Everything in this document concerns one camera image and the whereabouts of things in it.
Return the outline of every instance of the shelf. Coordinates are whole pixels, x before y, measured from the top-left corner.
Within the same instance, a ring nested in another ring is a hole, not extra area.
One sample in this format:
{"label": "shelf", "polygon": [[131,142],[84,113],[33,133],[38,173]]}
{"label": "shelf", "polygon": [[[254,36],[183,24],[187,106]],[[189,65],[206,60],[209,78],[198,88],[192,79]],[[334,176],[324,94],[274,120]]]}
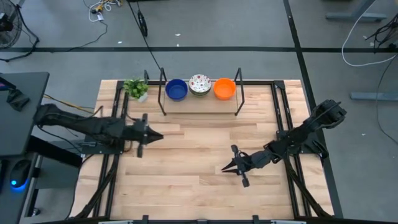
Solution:
{"label": "shelf", "polygon": [[[144,78],[146,82],[149,80],[149,76],[146,71],[144,71]],[[214,82],[217,80],[212,80],[212,88],[214,88]],[[235,79],[233,80],[236,85],[235,95],[229,100],[219,100],[214,94],[213,90],[205,96],[195,96],[189,90],[184,100],[174,101],[170,99],[165,93],[165,86],[167,83],[166,74],[164,69],[160,69],[159,77],[159,92],[157,101],[162,110],[163,115],[167,113],[178,113],[178,114],[198,114],[198,113],[234,113],[235,116],[240,112],[244,104],[244,90],[243,90],[243,79],[241,68],[238,68],[236,72]]]}
{"label": "shelf", "polygon": [[238,95],[240,94],[239,88],[236,93],[229,100],[219,100],[213,91],[214,83],[212,80],[211,90],[205,96],[195,96],[188,90],[187,96],[182,101],[174,101],[165,94],[162,89],[162,104],[167,113],[236,113],[239,106]]}

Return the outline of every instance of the bowl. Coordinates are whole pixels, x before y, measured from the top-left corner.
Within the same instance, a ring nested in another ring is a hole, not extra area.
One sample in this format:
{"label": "bowl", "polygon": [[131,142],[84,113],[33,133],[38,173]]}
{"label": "bowl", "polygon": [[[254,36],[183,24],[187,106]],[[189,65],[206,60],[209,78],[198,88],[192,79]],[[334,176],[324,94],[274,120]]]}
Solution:
{"label": "bowl", "polygon": [[205,96],[205,95],[206,95],[207,93],[209,93],[210,90],[211,90],[211,89],[209,89],[209,90],[207,90],[206,92],[197,93],[197,92],[193,91],[190,87],[188,87],[188,88],[189,88],[189,91],[190,91],[193,95],[195,95],[195,96]]}
{"label": "bowl", "polygon": [[235,82],[229,78],[220,78],[214,83],[214,93],[220,100],[230,99],[236,91]]}
{"label": "bowl", "polygon": [[185,81],[173,79],[166,84],[166,94],[174,101],[181,101],[188,93],[188,86]]}
{"label": "bowl", "polygon": [[206,75],[194,75],[188,82],[190,91],[196,96],[204,96],[211,90],[211,80]]}

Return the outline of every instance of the desk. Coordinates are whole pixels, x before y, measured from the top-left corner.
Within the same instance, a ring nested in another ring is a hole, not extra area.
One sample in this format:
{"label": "desk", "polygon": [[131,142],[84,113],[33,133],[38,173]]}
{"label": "desk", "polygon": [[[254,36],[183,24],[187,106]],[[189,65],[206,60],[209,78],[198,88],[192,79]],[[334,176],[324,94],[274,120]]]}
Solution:
{"label": "desk", "polygon": [[[0,92],[0,158],[9,161],[0,192],[0,217],[2,223],[19,223],[37,160],[36,153],[25,152],[34,125],[33,117],[42,102],[49,74],[47,72],[10,73],[0,76],[14,84],[17,89],[30,98],[24,109],[18,112],[6,102],[8,92]],[[23,189],[14,190],[10,187],[9,175],[15,163],[21,159],[32,161],[28,184]]]}
{"label": "desk", "polygon": [[[298,126],[309,116],[301,82],[284,82],[292,121]],[[104,106],[103,116],[111,115],[116,84],[117,80],[101,82],[96,108]],[[135,147],[120,157],[112,220],[141,220],[143,215],[149,215],[150,220],[250,220],[252,215],[259,215],[260,219],[293,219],[283,162],[250,171],[248,188],[243,188],[240,177],[220,171],[233,156],[230,145],[236,144],[251,154],[275,138],[278,127],[270,88],[245,85],[246,102],[237,116],[164,116],[157,103],[158,90],[151,86],[145,103],[129,100],[129,115],[140,118],[142,113],[148,113],[151,128],[162,133],[164,139],[149,144],[143,158],[136,157]],[[283,105],[282,97],[278,99]],[[287,129],[284,114],[282,119]],[[300,158],[308,190],[333,214],[320,159],[313,154],[302,154]],[[102,159],[102,155],[93,156],[82,167],[71,216],[80,212],[95,192]],[[304,215],[298,188],[296,194],[300,214]],[[104,192],[100,215],[106,195]]]}

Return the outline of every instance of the blue light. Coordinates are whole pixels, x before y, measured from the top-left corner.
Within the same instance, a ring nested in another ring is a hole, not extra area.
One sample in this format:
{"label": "blue light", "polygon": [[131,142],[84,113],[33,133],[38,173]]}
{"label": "blue light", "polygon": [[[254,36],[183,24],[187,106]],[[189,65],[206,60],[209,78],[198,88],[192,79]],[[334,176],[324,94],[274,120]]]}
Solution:
{"label": "blue light", "polygon": [[28,183],[28,180],[26,180],[25,183],[22,186],[20,186],[20,187],[11,186],[11,189],[13,191],[15,191],[15,192],[23,192],[25,190],[25,188],[26,188],[27,183]]}

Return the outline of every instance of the green plant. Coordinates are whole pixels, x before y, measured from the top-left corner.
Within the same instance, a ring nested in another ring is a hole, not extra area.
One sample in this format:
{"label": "green plant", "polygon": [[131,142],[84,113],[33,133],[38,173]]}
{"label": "green plant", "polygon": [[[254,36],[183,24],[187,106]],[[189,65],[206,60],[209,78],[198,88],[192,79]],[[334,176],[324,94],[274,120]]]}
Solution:
{"label": "green plant", "polygon": [[140,79],[126,80],[124,82],[124,89],[131,97],[138,99],[147,92],[148,85]]}

